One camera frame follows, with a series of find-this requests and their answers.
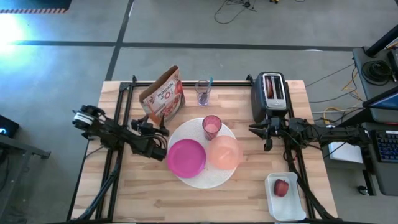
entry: gray floor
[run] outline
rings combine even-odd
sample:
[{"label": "gray floor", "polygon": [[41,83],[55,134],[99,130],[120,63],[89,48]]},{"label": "gray floor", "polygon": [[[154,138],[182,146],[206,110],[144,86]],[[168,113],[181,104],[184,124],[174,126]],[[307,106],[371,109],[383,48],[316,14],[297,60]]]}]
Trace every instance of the gray floor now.
[{"label": "gray floor", "polygon": [[[19,40],[115,42],[128,0],[73,0],[63,15],[0,14],[9,38]],[[393,0],[257,0],[257,12],[245,11],[228,25],[213,20],[222,1],[135,0],[124,42],[267,44],[267,45],[371,45],[398,23]],[[236,10],[223,10],[227,19]],[[96,104],[114,47],[16,46],[0,50],[0,114],[19,124],[18,139],[52,151],[49,160],[33,160],[15,205],[28,223],[66,219],[83,159],[86,141],[72,124],[71,109]],[[122,47],[113,80],[156,79],[171,65],[181,67],[184,80],[208,78],[241,80],[248,73],[282,72],[286,79],[310,83],[352,62],[350,52],[298,50],[171,49]],[[310,101],[341,94],[352,67],[308,87]],[[359,85],[359,94],[364,97]],[[322,104],[345,108],[349,96]],[[339,216],[344,220],[394,223],[397,197],[379,191],[375,197],[359,195],[360,170],[336,169],[328,175]]]}]

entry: pink plate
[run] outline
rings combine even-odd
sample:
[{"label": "pink plate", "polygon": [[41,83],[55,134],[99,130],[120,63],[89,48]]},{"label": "pink plate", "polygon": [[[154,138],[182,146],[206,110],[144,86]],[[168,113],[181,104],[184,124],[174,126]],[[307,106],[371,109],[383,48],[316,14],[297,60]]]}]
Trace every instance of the pink plate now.
[{"label": "pink plate", "polygon": [[166,163],[176,176],[191,178],[205,168],[206,152],[197,141],[179,140],[167,153]]}]

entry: clear plastic cup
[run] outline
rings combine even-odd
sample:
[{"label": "clear plastic cup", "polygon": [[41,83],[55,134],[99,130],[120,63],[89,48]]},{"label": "clear plastic cup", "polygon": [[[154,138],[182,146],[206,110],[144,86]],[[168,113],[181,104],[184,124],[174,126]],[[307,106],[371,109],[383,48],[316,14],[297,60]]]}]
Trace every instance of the clear plastic cup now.
[{"label": "clear plastic cup", "polygon": [[211,141],[213,138],[215,138],[222,125],[223,123],[221,120],[214,115],[209,115],[203,119],[202,126],[203,130],[205,130],[206,139]]},{"label": "clear plastic cup", "polygon": [[205,106],[209,103],[211,86],[209,81],[200,80],[195,84],[195,90],[197,92],[197,100],[199,105]]}]

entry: red apple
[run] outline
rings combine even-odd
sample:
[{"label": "red apple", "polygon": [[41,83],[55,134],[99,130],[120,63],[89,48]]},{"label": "red apple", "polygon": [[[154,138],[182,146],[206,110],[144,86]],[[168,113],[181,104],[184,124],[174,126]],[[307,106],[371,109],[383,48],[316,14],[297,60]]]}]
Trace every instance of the red apple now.
[{"label": "red apple", "polygon": [[274,186],[274,194],[276,196],[284,197],[289,189],[289,184],[283,180],[277,179]]}]

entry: desk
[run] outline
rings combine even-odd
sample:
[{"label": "desk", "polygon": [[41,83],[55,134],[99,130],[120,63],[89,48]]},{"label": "desk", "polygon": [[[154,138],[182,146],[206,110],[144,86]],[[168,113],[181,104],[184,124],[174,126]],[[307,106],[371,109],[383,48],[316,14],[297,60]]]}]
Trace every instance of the desk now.
[{"label": "desk", "polygon": [[[287,81],[294,114],[313,121],[304,82]],[[110,118],[114,116],[120,82],[104,82],[98,106]],[[134,87],[130,119],[144,116],[138,101],[143,87]],[[188,186],[174,176],[165,161],[133,156],[125,145],[114,222],[273,222],[268,212],[264,180],[272,172],[288,172],[282,158],[284,143],[274,138],[274,147],[264,152],[264,141],[248,131],[254,123],[251,113],[251,87],[214,87],[208,106],[198,106],[192,87],[184,87],[186,105],[171,122],[170,133],[182,123],[214,114],[221,118],[244,146],[244,160],[223,185],[207,190]],[[99,141],[88,145],[87,153],[97,149]],[[81,215],[98,193],[106,150],[92,154],[84,163],[76,193],[72,218]],[[303,150],[310,188],[328,212],[337,217],[322,154],[309,147]],[[302,207],[305,197],[300,193]],[[107,209],[109,197],[105,200]]]}]

